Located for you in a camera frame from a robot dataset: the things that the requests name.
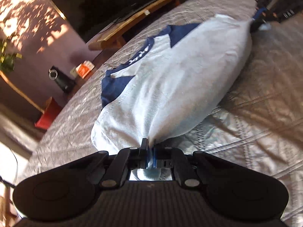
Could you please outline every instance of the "black cylindrical container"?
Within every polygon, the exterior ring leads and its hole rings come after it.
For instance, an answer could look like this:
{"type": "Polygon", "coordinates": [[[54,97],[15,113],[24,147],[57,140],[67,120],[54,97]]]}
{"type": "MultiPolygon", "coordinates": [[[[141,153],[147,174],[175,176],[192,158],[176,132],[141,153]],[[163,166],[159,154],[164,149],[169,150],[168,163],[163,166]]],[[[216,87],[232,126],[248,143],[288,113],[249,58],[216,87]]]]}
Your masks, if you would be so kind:
{"type": "Polygon", "coordinates": [[[75,86],[75,81],[66,76],[57,67],[53,66],[49,71],[49,78],[55,80],[57,85],[64,91],[64,93],[70,93],[75,86]]]}

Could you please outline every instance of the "plant stem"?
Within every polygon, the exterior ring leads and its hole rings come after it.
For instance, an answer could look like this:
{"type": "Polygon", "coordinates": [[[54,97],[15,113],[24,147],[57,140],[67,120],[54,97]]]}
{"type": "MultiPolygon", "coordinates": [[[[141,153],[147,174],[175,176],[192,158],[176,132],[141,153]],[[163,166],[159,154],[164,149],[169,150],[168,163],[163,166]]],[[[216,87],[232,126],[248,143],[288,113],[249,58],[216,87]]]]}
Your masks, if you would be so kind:
{"type": "Polygon", "coordinates": [[[22,96],[25,100],[27,100],[31,105],[33,105],[36,109],[38,109],[40,112],[44,113],[44,109],[40,107],[38,104],[36,104],[32,99],[30,99],[25,93],[23,93],[18,87],[16,87],[8,78],[7,76],[0,71],[0,76],[3,78],[3,80],[14,90],[16,91],[20,96],[22,96]]]}

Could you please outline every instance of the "dappled light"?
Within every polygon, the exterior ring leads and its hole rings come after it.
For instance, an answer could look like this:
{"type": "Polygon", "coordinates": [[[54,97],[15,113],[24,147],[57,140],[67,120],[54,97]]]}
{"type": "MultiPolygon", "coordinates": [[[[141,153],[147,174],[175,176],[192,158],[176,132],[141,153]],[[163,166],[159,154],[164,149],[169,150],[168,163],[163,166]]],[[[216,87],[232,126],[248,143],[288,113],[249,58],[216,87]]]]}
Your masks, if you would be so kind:
{"type": "Polygon", "coordinates": [[[49,0],[0,0],[0,27],[6,36],[16,33],[13,43],[18,50],[26,40],[33,43],[35,49],[31,50],[36,53],[43,52],[68,30],[49,0]]]}

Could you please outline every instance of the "bedspread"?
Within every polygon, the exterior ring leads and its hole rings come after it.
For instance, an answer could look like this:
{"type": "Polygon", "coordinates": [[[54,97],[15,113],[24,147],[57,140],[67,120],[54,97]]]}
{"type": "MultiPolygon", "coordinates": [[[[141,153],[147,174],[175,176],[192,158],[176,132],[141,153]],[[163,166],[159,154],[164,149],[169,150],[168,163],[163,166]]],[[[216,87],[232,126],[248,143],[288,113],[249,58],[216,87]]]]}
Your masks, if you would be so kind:
{"type": "MultiPolygon", "coordinates": [[[[102,109],[101,79],[168,24],[203,22],[216,13],[249,19],[254,0],[190,0],[152,23],[104,63],[64,107],[33,153],[22,178],[95,152],[90,134],[102,109]]],[[[242,73],[219,106],[171,142],[203,150],[281,180],[290,195],[282,220],[303,225],[303,16],[252,36],[242,73]]]]}

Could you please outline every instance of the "ribbed black surface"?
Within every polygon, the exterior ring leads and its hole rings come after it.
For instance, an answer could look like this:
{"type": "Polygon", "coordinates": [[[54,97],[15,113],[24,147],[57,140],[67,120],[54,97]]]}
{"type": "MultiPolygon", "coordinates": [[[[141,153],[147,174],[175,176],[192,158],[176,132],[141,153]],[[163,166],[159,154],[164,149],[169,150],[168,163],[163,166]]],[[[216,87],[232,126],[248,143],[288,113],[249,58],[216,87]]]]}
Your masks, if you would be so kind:
{"type": "Polygon", "coordinates": [[[175,181],[127,181],[118,190],[105,191],[96,204],[82,215],[57,223],[28,219],[16,227],[285,227],[281,221],[261,224],[234,222],[213,212],[200,193],[180,188],[175,181]]]}

